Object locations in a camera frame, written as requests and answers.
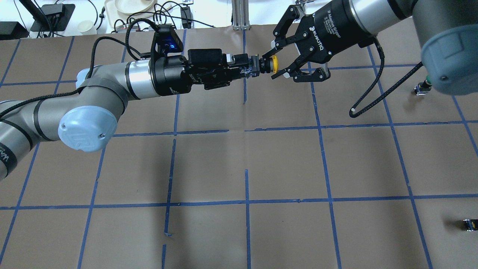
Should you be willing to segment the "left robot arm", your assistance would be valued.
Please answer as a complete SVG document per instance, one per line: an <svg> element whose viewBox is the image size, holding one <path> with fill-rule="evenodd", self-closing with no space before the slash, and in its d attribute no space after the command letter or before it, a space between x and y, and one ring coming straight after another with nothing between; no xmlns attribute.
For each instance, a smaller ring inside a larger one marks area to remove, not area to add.
<svg viewBox="0 0 478 269"><path fill-rule="evenodd" d="M96 66L70 93L1 102L1 179L41 142L62 141L74 150L106 147L129 102L186 94L194 84L205 90L227 87L258 69L258 58L190 49L187 56L151 51L149 57Z"/></svg>

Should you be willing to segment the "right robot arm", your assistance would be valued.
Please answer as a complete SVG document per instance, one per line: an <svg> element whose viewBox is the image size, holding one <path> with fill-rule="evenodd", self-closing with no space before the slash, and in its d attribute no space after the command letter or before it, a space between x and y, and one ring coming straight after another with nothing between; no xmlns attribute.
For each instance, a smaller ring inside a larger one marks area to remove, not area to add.
<svg viewBox="0 0 478 269"><path fill-rule="evenodd" d="M476 0L330 0L311 14L290 5L273 30L271 57L288 45L298 56L279 72L296 82L319 82L319 75L301 75L306 63L326 64L333 56L372 44L384 33L399 45L412 41L432 87L442 94L477 93Z"/></svg>

